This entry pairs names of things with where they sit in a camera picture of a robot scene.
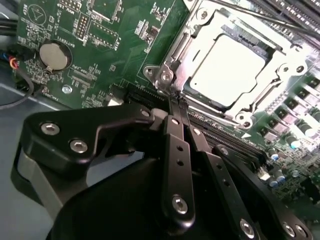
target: warning symbol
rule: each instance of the warning symbol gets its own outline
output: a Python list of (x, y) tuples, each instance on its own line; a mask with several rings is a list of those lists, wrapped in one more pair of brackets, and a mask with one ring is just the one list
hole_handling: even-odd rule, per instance
[(28, 7), (30, 21), (37, 25), (43, 25), (47, 21), (46, 12), (39, 5), (33, 4)]

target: black metal arm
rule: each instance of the black metal arm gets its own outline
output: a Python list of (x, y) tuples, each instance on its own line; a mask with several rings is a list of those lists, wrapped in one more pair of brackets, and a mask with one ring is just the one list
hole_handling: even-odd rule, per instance
[[(119, 226), (117, 239), (313, 239), (232, 150), (217, 145), (212, 151), (183, 103), (171, 101), (170, 109), (165, 116), (125, 104), (25, 120), (12, 179), (55, 219), (52, 240), (85, 239)], [(97, 156), (134, 151), (145, 159), (87, 187), (86, 172)], [(17, 173), (28, 188), (19, 187)]]

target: green circuit board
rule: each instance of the green circuit board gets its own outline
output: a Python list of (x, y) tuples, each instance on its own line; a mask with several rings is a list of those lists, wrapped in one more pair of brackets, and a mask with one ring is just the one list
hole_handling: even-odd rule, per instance
[(142, 69), (161, 63), (188, 13), (182, 0), (22, 0), (18, 43), (39, 50), (58, 40), (72, 63), (56, 74), (44, 71), (38, 57), (19, 67), (52, 100), (73, 109), (101, 107), (112, 85), (153, 90)]
[[(72, 62), (65, 70), (48, 73), (37, 55), (21, 61), (19, 67), (44, 86), (46, 97), (72, 109), (104, 106), (112, 86), (133, 85), (153, 92), (142, 70), (162, 63), (188, 15), (183, 0), (21, 0), (17, 42), (39, 51), (48, 40), (60, 41), (70, 50)], [(297, 94), (312, 78), (308, 72), (291, 79), (287, 95)], [(65, 93), (65, 86), (71, 92)], [(194, 115), (253, 148), (274, 147), (282, 153), (279, 161), (270, 163), (286, 176), (286, 182), (273, 189), (280, 199), (293, 201), (293, 193), (308, 176), (320, 183), (320, 133), (313, 143), (303, 142), (302, 148), (292, 149), (284, 137), (268, 142), (261, 136), (261, 128), (274, 113), (255, 114), (249, 130)], [(292, 176), (295, 170), (299, 177)]]

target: colored wires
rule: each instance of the colored wires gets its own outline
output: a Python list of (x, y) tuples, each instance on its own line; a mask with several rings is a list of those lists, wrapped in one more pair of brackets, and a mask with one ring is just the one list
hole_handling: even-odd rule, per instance
[(6, 60), (10, 64), (10, 67), (15, 70), (16, 74), (20, 75), (28, 84), (28, 90), (26, 94), (23, 96), (23, 98), (11, 103), (0, 105), (0, 110), (5, 110), (16, 107), (28, 100), (28, 98), (31, 97), (35, 91), (35, 85), (32, 82), (31, 78), (28, 76), (28, 74), (19, 68), (18, 61), (15, 57), (8, 56), (7, 54), (3, 53), (2, 58)]
[(9, 58), (10, 67), (13, 69), (18, 69), (17, 59), (15, 57)]

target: cpu socket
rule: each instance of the cpu socket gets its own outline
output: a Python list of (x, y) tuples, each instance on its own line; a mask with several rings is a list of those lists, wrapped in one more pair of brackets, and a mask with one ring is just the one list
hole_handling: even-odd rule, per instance
[(180, 92), (190, 109), (225, 125), (252, 127), (253, 115), (274, 110), (292, 76), (308, 66), (300, 46), (255, 17), (195, 1), (160, 66), (144, 75), (160, 94)]

